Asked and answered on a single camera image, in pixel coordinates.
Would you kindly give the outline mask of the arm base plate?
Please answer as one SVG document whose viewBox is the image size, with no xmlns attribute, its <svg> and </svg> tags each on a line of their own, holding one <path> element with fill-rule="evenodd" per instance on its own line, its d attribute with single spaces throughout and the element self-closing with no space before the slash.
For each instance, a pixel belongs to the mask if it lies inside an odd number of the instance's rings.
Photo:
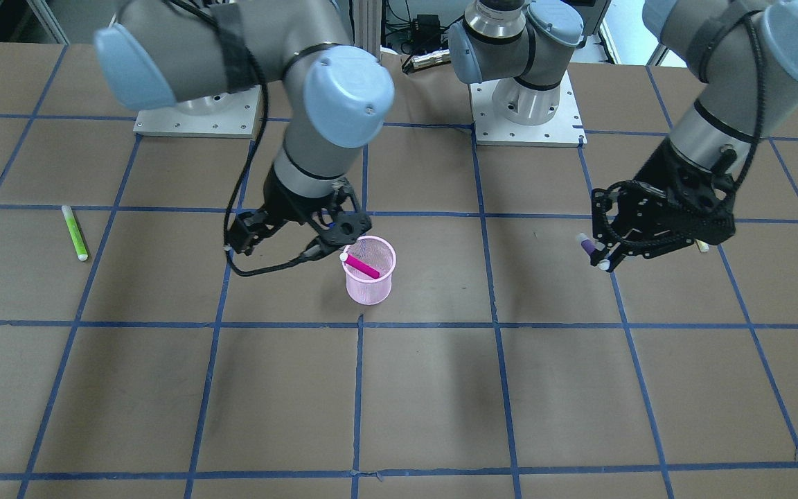
<svg viewBox="0 0 798 499">
<path fill-rule="evenodd" d="M 142 110 L 133 131 L 145 137 L 253 139 L 260 117 L 260 88 L 216 94 L 173 107 Z"/>
<path fill-rule="evenodd" d="M 480 146 L 577 148 L 588 143 L 568 72 L 547 91 L 523 87 L 512 78 L 468 87 Z"/>
</svg>

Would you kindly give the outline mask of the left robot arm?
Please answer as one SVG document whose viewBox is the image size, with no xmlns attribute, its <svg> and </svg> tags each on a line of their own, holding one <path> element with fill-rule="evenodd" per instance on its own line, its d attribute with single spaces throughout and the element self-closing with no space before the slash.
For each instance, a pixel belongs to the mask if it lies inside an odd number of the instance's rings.
<svg viewBox="0 0 798 499">
<path fill-rule="evenodd" d="M 606 272 L 735 233 L 736 193 L 760 142 L 798 107 L 798 1 L 646 1 L 642 19 L 704 88 L 631 180 L 590 193 Z M 475 1 L 447 29 L 482 140 L 544 140 L 568 111 L 563 80 L 583 18 L 561 1 Z"/>
</svg>

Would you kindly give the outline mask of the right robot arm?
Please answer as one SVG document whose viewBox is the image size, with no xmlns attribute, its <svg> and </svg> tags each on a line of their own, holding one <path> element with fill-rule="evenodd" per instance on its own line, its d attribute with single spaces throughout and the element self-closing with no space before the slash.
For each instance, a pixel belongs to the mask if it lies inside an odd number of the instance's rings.
<svg viewBox="0 0 798 499">
<path fill-rule="evenodd" d="M 94 48 L 115 98 L 130 110 L 282 82 L 292 107 L 253 213 L 224 222 L 224 242 L 249 254 L 285 223 L 314 225 L 314 245 L 343 247 L 371 229 L 346 180 L 395 99 L 389 70 L 352 45 L 333 1 L 124 1 Z"/>
</svg>

